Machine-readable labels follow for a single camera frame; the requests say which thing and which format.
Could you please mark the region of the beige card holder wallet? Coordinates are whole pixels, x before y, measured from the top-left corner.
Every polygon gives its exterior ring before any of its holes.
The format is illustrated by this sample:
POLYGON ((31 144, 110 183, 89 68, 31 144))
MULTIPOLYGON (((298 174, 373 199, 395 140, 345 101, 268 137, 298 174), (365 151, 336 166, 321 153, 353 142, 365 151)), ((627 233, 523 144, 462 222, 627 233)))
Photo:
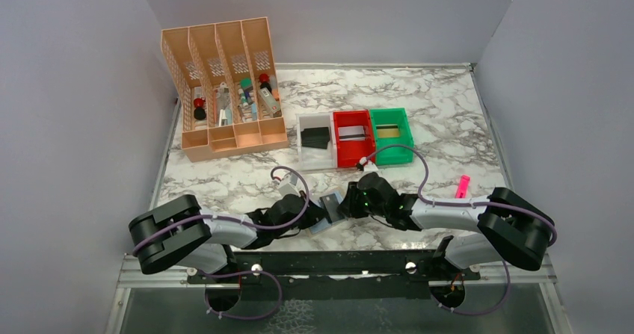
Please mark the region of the beige card holder wallet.
POLYGON ((314 224, 314 225, 312 225, 311 227, 308 228, 307 231, 308 231, 308 233, 311 236, 323 233, 323 232, 329 230, 330 228, 332 228, 334 226, 337 226, 339 224, 344 223, 347 220, 347 217, 345 217, 344 220, 341 220, 341 221, 339 221, 337 223, 332 223, 332 224, 328 223, 328 221, 326 219, 327 212, 321 207, 321 203, 319 201, 319 198, 324 196, 324 195, 332 194, 332 193, 336 193, 336 194, 338 194, 340 196, 340 200, 339 200, 340 204, 343 201, 343 197, 345 196, 345 194, 344 194, 344 190, 341 187, 331 188, 328 191, 325 191, 324 193, 318 195, 318 197, 316 198, 317 199, 316 205, 321 209, 322 214, 323 214, 323 218, 320 219, 316 224, 314 224))

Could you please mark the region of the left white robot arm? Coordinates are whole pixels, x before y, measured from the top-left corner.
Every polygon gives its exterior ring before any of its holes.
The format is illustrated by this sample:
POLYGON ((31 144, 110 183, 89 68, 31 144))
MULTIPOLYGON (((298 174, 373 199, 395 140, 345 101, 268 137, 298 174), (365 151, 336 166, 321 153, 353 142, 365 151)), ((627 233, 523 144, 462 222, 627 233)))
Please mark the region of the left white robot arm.
POLYGON ((226 282, 235 272, 232 247, 257 250, 281 239, 292 229, 308 229, 327 217, 311 200, 287 194, 269 208, 241 217, 201 214, 197 198, 187 194, 137 216, 128 225, 144 274, 175 265, 207 272, 226 282))

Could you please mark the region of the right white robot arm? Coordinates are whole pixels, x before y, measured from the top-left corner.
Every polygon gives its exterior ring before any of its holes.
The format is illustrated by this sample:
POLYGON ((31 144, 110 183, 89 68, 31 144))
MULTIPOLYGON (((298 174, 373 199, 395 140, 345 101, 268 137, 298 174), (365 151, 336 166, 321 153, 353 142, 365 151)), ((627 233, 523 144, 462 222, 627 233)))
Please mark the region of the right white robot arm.
POLYGON ((450 279, 461 269, 505 261, 522 270, 541 268, 547 248, 557 239, 553 219, 508 188, 483 197, 435 200, 400 194, 377 173, 350 182, 337 211, 344 217, 378 216, 394 229, 455 229, 431 260, 433 273, 450 279))

